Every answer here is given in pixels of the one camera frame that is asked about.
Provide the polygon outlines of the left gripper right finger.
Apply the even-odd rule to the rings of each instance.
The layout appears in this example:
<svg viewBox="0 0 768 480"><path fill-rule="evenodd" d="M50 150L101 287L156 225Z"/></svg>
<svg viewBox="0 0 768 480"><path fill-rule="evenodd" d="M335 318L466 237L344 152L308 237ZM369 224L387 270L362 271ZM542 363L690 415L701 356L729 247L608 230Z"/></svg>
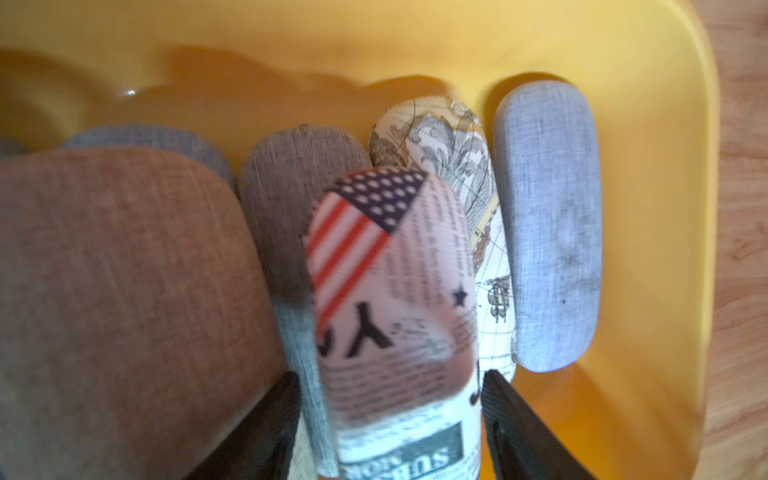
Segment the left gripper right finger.
<svg viewBox="0 0 768 480"><path fill-rule="evenodd" d="M594 480L496 370L484 374L481 404L493 470L498 479Z"/></svg>

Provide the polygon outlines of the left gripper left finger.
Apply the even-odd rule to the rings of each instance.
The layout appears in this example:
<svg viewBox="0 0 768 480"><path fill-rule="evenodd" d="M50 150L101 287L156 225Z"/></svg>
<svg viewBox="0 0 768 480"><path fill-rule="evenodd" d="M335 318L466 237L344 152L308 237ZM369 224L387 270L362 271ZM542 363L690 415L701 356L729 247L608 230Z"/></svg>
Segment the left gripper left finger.
<svg viewBox="0 0 768 480"><path fill-rule="evenodd" d="M188 479L286 479L301 413L299 375L283 373L228 433L215 426Z"/></svg>

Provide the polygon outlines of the newspaper print glasses case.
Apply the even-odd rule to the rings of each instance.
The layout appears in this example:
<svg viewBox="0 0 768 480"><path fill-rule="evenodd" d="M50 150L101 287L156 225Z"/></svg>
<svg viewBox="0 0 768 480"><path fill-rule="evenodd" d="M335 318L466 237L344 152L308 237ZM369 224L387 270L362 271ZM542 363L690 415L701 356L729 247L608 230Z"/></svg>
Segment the newspaper print glasses case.
<svg viewBox="0 0 768 480"><path fill-rule="evenodd" d="M402 167L345 175L305 255L340 477L478 478L475 273L453 190Z"/></svg>

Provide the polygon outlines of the grey fabric glasses case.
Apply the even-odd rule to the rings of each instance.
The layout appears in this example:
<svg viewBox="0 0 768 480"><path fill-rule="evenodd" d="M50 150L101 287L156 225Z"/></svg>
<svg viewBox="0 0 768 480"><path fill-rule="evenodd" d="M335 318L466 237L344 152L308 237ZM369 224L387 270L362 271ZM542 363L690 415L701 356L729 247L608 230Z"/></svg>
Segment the grey fabric glasses case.
<svg viewBox="0 0 768 480"><path fill-rule="evenodd" d="M297 479L338 475L315 346L304 254L307 222L328 186L370 165L368 154L348 132L301 125L258 142L239 175L241 205L264 271L287 363L300 381L303 423L295 451L309 455L311 461L295 473Z"/></svg>

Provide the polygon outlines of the lilac fabric glasses case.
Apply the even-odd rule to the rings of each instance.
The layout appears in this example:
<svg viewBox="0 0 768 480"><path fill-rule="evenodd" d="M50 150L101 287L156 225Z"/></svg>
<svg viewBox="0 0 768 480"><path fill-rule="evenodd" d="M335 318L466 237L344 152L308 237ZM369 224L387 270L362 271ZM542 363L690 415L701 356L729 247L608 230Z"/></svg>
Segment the lilac fabric glasses case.
<svg viewBox="0 0 768 480"><path fill-rule="evenodd" d="M578 360L595 335L603 263L595 120L584 95L557 80L523 84L493 123L517 321L517 359L537 373Z"/></svg>

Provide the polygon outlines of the purple fabric glasses case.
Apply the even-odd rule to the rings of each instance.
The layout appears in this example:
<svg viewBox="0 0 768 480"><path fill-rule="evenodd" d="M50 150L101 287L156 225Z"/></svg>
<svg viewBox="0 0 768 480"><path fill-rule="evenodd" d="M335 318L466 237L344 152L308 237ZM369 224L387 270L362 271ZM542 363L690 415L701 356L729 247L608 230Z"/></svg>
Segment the purple fabric glasses case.
<svg viewBox="0 0 768 480"><path fill-rule="evenodd" d="M215 145L192 131L151 124L107 125L79 132L62 144L63 148L104 146L149 147L179 153L215 172L237 192L229 161Z"/></svg>

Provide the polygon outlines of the map print glasses case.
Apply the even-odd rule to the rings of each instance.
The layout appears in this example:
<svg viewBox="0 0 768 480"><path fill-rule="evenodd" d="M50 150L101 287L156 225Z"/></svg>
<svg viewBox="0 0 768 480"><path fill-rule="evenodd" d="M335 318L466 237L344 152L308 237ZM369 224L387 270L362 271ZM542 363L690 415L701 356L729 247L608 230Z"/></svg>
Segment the map print glasses case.
<svg viewBox="0 0 768 480"><path fill-rule="evenodd" d="M475 270L482 370L513 379L517 335L510 262L491 155L478 116L449 96L401 102L374 123L376 166L420 168L451 186L465 208Z"/></svg>

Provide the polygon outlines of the yellow plastic storage tray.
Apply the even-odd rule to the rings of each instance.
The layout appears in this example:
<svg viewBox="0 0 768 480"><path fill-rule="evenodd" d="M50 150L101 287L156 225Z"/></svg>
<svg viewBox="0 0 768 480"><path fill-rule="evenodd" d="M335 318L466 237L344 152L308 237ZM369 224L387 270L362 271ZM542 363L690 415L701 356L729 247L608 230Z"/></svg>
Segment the yellow plastic storage tray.
<svg viewBox="0 0 768 480"><path fill-rule="evenodd" d="M490 124L558 77L592 110L600 319L573 367L514 384L601 479L688 479L712 323L719 100L686 1L5 1L1 132L44 149L112 123L193 130L235 166L264 136L366 141L402 100L450 93Z"/></svg>

